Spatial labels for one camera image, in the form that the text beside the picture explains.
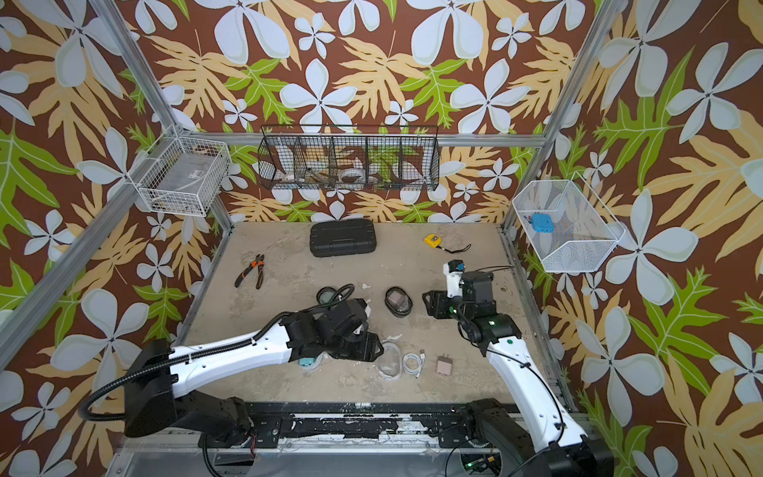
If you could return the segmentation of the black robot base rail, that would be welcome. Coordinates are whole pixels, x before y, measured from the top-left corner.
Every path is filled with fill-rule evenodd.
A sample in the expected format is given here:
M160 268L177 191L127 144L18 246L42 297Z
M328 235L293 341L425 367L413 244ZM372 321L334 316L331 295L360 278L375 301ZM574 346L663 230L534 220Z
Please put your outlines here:
M500 407L505 415L519 411L513 403L479 399L473 403L248 403L250 426L234 433L231 444L210 438L212 448L251 446L275 449L288 439L337 437L341 443L370 440L392 443L412 438L451 449L478 443L476 415Z

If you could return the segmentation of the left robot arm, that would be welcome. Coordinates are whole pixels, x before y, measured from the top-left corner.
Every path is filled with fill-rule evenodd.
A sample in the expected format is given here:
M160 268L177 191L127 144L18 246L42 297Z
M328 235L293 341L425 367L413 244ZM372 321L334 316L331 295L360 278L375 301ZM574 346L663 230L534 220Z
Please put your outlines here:
M246 403L238 397L206 395L202 387L254 369L322 355L364 363L383 355L381 339L368 329L365 300L343 299L282 312L254 333L214 343L179 348L149 345L124 376L92 392L77 413L92 423L121 421L127 437L177 427L237 444L252 430Z

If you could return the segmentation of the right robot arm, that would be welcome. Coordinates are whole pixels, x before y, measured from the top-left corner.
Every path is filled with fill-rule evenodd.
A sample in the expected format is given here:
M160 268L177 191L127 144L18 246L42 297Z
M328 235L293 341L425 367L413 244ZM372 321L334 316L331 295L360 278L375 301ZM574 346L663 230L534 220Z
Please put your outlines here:
M498 451L503 476L611 476L615 459L606 442L592 438L569 414L529 351L514 319L499 312L493 270L467 271L463 262L445 264L446 287L422 296L426 312L452 319L460 336L497 371L523 419L514 419L494 399L465 407L470 440Z

